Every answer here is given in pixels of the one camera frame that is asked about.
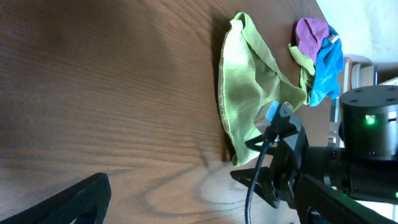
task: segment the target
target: cloth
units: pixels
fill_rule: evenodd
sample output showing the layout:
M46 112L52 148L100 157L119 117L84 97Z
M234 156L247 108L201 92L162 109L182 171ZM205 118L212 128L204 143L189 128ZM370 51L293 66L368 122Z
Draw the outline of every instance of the cloth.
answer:
M315 64L313 60L306 56L303 52L299 50L297 46L288 46L289 52L294 58L294 60L301 66L300 68L300 86L306 94L307 98L304 101L305 105L309 105L311 102L311 90L313 86L313 81L315 79Z
M332 26L329 26L329 32L331 36L338 35ZM340 38L334 43L331 43L328 38L323 39L315 64L315 80L312 86L310 106L318 106L326 96L332 100L339 96L337 74L343 69L344 58Z
M278 100L297 109L306 94L280 72L247 14L237 13L230 24L221 53L218 103L224 130L236 151L233 165L241 166L259 154L248 149L245 142L261 134L254 122L265 116L265 105Z
M310 57L314 63L324 38L329 36L328 23L322 19L305 17L297 22L296 41L298 49Z

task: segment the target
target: cable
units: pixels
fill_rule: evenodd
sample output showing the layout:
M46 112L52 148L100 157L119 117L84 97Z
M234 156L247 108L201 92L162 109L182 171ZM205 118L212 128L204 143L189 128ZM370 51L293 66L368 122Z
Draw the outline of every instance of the cable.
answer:
M246 224L251 224L251 219L250 219L251 199L253 196L254 188L256 187L257 179L259 178L260 175L262 161L264 160L264 156L267 154L268 147L269 147L269 142L266 139L262 143L262 151L260 152L259 158L257 159L256 167L254 168L254 177L248 189L248 194L246 195L246 203L244 204L244 219L246 221Z

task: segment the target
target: purple cloth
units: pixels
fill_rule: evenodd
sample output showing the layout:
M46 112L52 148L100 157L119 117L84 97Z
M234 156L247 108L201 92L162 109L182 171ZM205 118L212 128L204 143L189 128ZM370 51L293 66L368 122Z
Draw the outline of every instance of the purple cloth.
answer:
M324 38L329 36L328 23L313 17L301 18L296 27L298 49L310 57L314 63L322 46Z

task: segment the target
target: wood grain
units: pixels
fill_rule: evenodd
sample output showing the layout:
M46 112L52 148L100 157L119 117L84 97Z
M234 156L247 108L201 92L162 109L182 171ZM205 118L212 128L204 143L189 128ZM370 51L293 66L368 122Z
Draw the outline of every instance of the wood grain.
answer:
M294 21L323 18L315 0L1 1L0 219L106 172L105 223L243 223L215 97L238 11L298 85L287 44ZM329 111L298 112L312 144L326 145ZM253 203L254 223L298 222Z

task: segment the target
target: black cable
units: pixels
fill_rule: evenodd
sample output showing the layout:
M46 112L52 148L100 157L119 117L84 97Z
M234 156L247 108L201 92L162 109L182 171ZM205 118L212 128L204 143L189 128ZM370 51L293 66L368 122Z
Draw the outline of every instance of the black cable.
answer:
M267 139L262 143L262 151L260 152L259 158L257 159L256 167L254 168L254 176L252 178L251 185L248 189L248 194L246 195L246 203L244 204L244 219L246 224L251 224L250 219L250 208L251 208L251 199L253 196L254 188L256 187L257 179L260 175L262 161L264 160L265 155L267 154L267 150L269 147L269 142Z

